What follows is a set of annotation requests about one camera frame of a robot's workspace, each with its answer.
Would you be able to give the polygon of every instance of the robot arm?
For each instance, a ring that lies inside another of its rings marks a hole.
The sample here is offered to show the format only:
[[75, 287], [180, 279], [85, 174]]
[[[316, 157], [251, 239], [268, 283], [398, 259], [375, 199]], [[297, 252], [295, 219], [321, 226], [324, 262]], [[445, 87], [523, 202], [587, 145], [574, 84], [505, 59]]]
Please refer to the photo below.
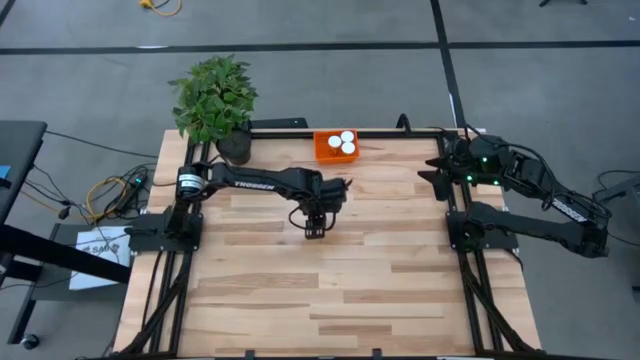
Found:
[[268, 171], [207, 162], [181, 167], [176, 183], [176, 203], [165, 232], [180, 231], [192, 203], [206, 200], [218, 190], [235, 187], [275, 192], [298, 202], [295, 210], [300, 209], [307, 221], [304, 227], [294, 225], [305, 230], [307, 239], [322, 238], [331, 229], [332, 225], [326, 226], [326, 214], [333, 213], [335, 221], [335, 214], [347, 199], [349, 186], [344, 179], [324, 180], [320, 172], [304, 168]]
[[528, 198], [543, 201], [567, 216], [571, 222], [558, 224], [497, 211], [474, 202], [464, 217], [465, 233], [482, 238], [486, 230], [501, 229], [560, 243], [569, 251], [585, 257], [606, 256], [609, 211], [590, 198], [560, 184], [544, 159], [528, 156], [517, 149], [530, 149], [509, 144], [500, 137], [479, 135], [469, 141], [447, 134], [448, 146], [442, 157], [427, 160], [436, 171], [418, 174], [431, 182], [438, 200], [449, 196], [449, 183], [467, 182], [500, 185]]

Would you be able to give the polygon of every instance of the wooden table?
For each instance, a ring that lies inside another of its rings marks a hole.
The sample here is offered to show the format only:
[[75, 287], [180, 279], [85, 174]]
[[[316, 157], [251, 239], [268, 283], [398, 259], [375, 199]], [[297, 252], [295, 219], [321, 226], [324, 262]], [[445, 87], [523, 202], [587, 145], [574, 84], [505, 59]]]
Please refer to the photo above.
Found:
[[[300, 166], [322, 171], [325, 179], [353, 179], [348, 200], [322, 241], [305, 240], [288, 223], [297, 204], [276, 194], [225, 189], [204, 202], [180, 356], [243, 356], [247, 349], [258, 356], [369, 356], [373, 348], [385, 355], [474, 353], [458, 260], [448, 245], [447, 204], [416, 175], [438, 155], [435, 140], [364, 139], [355, 163], [331, 166], [315, 162], [312, 140], [255, 140], [252, 146], [248, 167]], [[175, 181], [186, 148], [177, 131], [165, 133], [156, 183]], [[210, 157], [215, 154], [212, 149]], [[154, 187], [150, 211], [162, 212], [173, 197], [173, 187]], [[472, 197], [503, 204], [498, 187], [478, 186]], [[294, 220], [304, 219], [297, 214]], [[135, 258], [116, 350], [140, 329], [156, 255]], [[485, 257], [496, 305], [525, 341], [539, 347], [519, 264], [502, 250], [485, 251]], [[161, 271], [162, 262], [150, 313]], [[173, 309], [167, 314], [161, 350], [168, 348]]]

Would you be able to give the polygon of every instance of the orange container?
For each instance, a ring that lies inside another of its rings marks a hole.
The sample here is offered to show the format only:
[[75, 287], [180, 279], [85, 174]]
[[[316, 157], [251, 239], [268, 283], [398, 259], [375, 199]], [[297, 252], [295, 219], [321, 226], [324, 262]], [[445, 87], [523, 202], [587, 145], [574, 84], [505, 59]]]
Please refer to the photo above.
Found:
[[[356, 151], [353, 154], [346, 155], [340, 149], [337, 151], [329, 146], [329, 138], [331, 136], [338, 136], [343, 131], [351, 131], [354, 135], [353, 145], [356, 146]], [[339, 164], [350, 163], [360, 156], [360, 146], [358, 145], [358, 132], [355, 130], [341, 130], [341, 131], [319, 131], [313, 133], [313, 147], [315, 148], [316, 161], [320, 164]]]

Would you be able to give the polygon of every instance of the potted plant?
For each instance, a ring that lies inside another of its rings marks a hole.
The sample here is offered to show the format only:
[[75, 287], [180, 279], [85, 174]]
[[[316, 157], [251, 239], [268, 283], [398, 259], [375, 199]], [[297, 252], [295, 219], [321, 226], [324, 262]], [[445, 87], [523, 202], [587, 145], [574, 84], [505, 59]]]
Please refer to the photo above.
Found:
[[249, 117], [258, 94], [245, 75], [246, 62], [215, 56], [191, 67], [191, 77], [171, 81], [180, 91], [173, 116], [192, 143], [216, 144], [222, 157], [243, 165], [251, 157]]

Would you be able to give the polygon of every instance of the green leafy plant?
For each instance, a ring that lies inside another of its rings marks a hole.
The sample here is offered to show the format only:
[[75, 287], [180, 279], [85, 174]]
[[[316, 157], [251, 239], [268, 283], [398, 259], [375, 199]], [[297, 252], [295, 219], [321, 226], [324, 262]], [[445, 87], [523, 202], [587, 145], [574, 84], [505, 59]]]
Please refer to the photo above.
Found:
[[248, 66], [233, 55], [215, 56], [192, 66], [190, 78], [169, 82], [180, 91], [172, 111], [180, 136], [186, 131], [193, 143], [216, 142], [249, 120], [258, 94], [245, 75]]

